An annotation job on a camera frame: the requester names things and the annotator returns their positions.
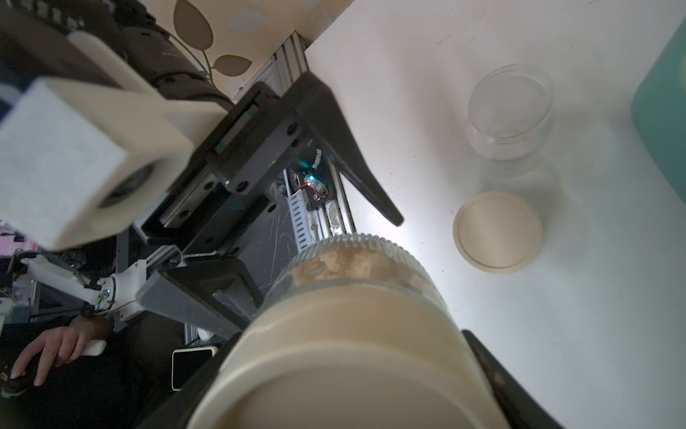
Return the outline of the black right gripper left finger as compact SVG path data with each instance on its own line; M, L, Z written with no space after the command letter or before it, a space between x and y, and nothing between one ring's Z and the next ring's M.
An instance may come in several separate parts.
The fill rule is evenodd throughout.
M184 387L166 400L138 428L173 429L186 428L195 409L216 379L223 361L241 338L239 332L232 336L218 352L192 375Z

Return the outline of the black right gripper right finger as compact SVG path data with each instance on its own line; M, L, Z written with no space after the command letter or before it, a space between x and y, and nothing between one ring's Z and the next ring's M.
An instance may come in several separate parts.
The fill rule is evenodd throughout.
M462 330L509 426L515 429L562 429L494 355L469 330Z

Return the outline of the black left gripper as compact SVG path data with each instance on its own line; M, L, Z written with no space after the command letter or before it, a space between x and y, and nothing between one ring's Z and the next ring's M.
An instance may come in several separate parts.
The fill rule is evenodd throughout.
M395 226L404 216L377 181L332 90L306 71L283 96L258 82L201 143L151 214L134 223L148 245L184 257L241 251L239 240L275 204L269 189L314 138L327 159ZM146 311L223 339L246 330L264 302L239 259L158 269L136 293Z

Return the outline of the beige lid jar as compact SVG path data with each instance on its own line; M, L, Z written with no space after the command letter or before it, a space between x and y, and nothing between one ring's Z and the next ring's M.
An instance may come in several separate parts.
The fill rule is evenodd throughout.
M223 361L191 428L505 428L422 265L369 234L295 257Z
M508 275L524 269L539 255L543 224L523 198L488 191L460 207L453 237L467 263L485 273Z

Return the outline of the clear peanut jar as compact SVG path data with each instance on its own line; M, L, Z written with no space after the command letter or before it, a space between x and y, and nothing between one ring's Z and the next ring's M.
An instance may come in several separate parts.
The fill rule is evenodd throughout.
M532 157L550 135L553 86L548 75L530 64L509 64L492 71L474 88L468 103L470 144L491 161Z

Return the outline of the operator hand in background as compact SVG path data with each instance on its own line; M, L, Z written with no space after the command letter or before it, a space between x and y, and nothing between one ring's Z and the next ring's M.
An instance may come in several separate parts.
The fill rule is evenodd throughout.
M23 376L32 359L39 356L33 385L41 386L56 364L71 363L80 358L89 343L94 340L96 330L85 323L44 331L14 361L10 378L17 379Z

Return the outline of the green bin with bag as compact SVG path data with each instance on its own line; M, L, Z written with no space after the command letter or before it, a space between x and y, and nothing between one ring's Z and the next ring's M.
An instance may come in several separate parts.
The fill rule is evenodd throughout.
M659 171L685 200L685 24L639 85L632 123Z

